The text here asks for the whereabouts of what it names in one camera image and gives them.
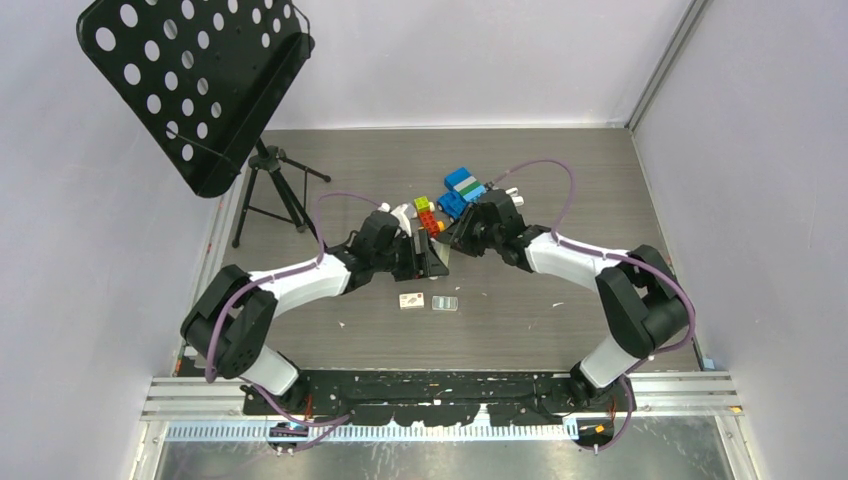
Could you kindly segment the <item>staple tray with staples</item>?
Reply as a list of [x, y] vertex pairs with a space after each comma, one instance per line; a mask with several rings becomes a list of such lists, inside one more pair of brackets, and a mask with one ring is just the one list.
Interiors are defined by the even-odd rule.
[[450, 311], [458, 310], [459, 301], [455, 296], [434, 295], [431, 301], [431, 307], [434, 311]]

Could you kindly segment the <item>white and green stapler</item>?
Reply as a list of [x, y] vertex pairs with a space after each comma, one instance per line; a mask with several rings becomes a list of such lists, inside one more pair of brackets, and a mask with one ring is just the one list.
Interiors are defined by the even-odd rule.
[[415, 269], [415, 277], [427, 277], [429, 262], [427, 258], [427, 248], [429, 244], [429, 233], [424, 228], [419, 228], [415, 231], [413, 237], [413, 265]]

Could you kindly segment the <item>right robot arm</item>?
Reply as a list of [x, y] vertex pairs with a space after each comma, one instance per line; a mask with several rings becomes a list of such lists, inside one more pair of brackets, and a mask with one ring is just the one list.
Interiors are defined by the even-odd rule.
[[572, 400], [584, 410], [598, 409], [610, 385], [650, 356], [674, 349], [680, 332], [694, 333], [692, 301], [657, 249], [602, 248], [528, 224], [504, 190], [484, 193], [438, 240], [471, 257], [493, 250], [510, 266], [598, 295], [609, 334], [570, 371]]

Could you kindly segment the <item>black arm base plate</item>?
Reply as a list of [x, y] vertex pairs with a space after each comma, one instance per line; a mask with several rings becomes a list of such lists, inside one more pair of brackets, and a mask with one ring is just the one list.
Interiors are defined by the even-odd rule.
[[305, 370], [271, 401], [253, 387], [243, 391], [248, 416], [283, 409], [319, 420], [347, 417], [355, 426], [466, 426], [482, 414], [496, 427], [545, 426], [578, 413], [609, 418], [629, 404], [620, 385], [590, 397], [567, 374], [553, 372]]

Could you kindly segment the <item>white staple box sleeve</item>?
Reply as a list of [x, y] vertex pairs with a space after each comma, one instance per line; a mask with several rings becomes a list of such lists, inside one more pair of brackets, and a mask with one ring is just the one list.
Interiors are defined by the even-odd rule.
[[401, 310], [419, 309], [425, 307], [425, 295], [422, 292], [403, 293], [398, 297]]

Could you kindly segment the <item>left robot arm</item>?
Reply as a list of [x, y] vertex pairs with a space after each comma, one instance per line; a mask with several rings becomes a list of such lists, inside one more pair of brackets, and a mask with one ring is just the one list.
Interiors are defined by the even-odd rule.
[[378, 273], [402, 282], [446, 276], [449, 269], [426, 230], [409, 230], [399, 215], [374, 211], [348, 240], [323, 246], [313, 259], [270, 271], [221, 268], [180, 334], [205, 360], [207, 382], [245, 380], [268, 392], [280, 412], [293, 414], [305, 405], [307, 389], [299, 368], [268, 346], [271, 323], [307, 303], [349, 294]]

